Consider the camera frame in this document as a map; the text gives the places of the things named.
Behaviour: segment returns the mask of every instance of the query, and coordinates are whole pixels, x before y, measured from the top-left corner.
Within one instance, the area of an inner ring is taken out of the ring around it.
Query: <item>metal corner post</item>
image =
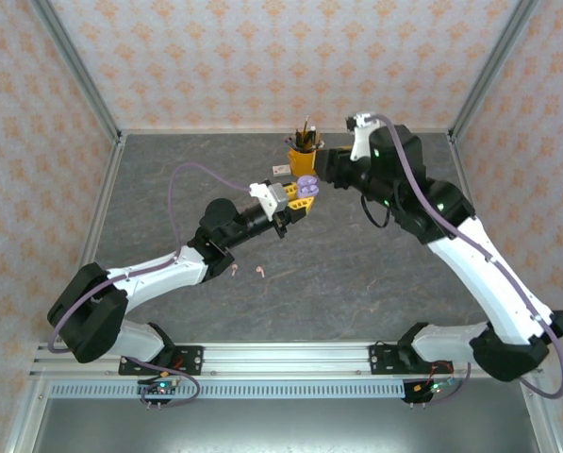
[[[80,58],[80,54],[75,48],[74,43],[67,34],[67,31],[65,31],[53,4],[50,0],[30,0],[30,3],[41,18],[46,29],[50,32],[58,51],[72,71],[72,74],[74,74],[75,80],[89,101],[99,123],[106,131],[109,138],[112,141],[116,140],[120,135],[120,129],[117,127],[107,104],[103,100],[88,69]]]
[[[495,79],[495,76],[499,74],[505,59],[514,47],[514,44],[521,32],[526,27],[528,19],[538,3],[538,0],[521,0],[514,9],[514,12],[507,21],[507,25],[505,26],[503,33],[499,37],[499,41],[497,41],[493,47],[490,55],[488,56],[487,62],[473,84],[472,90],[470,91],[466,102],[457,114],[455,124],[451,127],[451,129],[449,129],[449,136],[454,143],[456,143],[458,138],[468,126],[474,113],[477,111],[478,106],[480,106],[480,103],[488,91],[488,88]]]

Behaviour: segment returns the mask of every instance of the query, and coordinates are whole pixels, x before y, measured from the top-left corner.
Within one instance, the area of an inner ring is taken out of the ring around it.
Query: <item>purple object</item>
[[[315,176],[300,176],[296,182],[298,185],[298,198],[316,196],[317,193],[319,193],[317,182],[319,182],[319,180]]]

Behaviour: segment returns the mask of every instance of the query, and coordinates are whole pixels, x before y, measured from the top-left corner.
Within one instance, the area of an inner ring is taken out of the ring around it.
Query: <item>enclosure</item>
[[[428,175],[460,187],[524,283],[563,309],[563,0],[0,2],[0,451],[83,451],[83,430],[99,432],[101,445],[144,451],[149,438],[125,435],[128,427],[165,433],[187,417],[194,425],[180,437],[158,437],[164,451],[245,451],[233,450],[233,436],[258,421],[254,451],[563,451],[563,398],[479,369],[469,390],[426,413],[371,390],[341,401],[225,394],[159,424],[137,401],[98,394],[131,382],[114,358],[79,365],[44,350],[46,313],[79,266],[123,267],[174,250],[166,195],[177,165],[204,163],[244,187],[290,182],[272,172],[288,163],[284,137],[309,115],[326,148],[351,145],[344,118],[356,111],[419,135]],[[175,184],[185,241],[212,199],[253,202],[194,170]],[[370,208],[384,218],[383,207]],[[233,255],[235,275],[128,314],[212,351],[206,386],[373,385],[368,345],[396,342],[420,321],[487,319],[427,247],[394,223],[374,228],[355,191],[321,186],[284,239],[268,232]],[[270,374],[239,376],[233,357]],[[533,378],[544,389],[559,384],[554,353]],[[79,383],[94,390],[75,394]],[[403,389],[401,377],[385,385]],[[377,411],[392,424],[369,436]],[[116,435],[101,432],[93,413]],[[233,424],[230,413],[240,414]],[[75,422],[61,424],[70,414]],[[455,425],[437,429],[447,416]],[[210,417],[215,441],[200,444]],[[271,434],[294,429],[294,418],[302,430]],[[421,430],[411,438],[414,423]],[[326,426],[338,436],[325,440]],[[512,433],[492,445],[472,444],[505,426]],[[441,444],[447,436],[452,443]]]

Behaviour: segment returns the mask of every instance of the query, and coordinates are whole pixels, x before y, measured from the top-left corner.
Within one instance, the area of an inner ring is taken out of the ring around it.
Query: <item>black cable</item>
[[[379,225],[377,222],[375,222],[375,219],[373,219],[372,214],[369,212],[369,208],[367,208],[367,201],[365,200],[365,195],[360,196],[360,206],[363,207],[363,210],[365,211],[365,215],[367,216],[369,221],[372,224],[374,224],[376,227],[385,228],[388,226],[388,222],[390,221],[390,209],[386,208],[386,219],[384,219],[384,225]]]

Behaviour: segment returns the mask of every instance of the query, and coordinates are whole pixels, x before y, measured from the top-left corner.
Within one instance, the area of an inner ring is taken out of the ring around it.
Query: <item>orange floral wallpaper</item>
[[[0,0],[0,451],[110,143],[27,0]]]
[[[117,124],[452,124],[517,0],[54,0]]]
[[[563,309],[563,0],[540,2],[521,40],[459,149],[490,237]]]

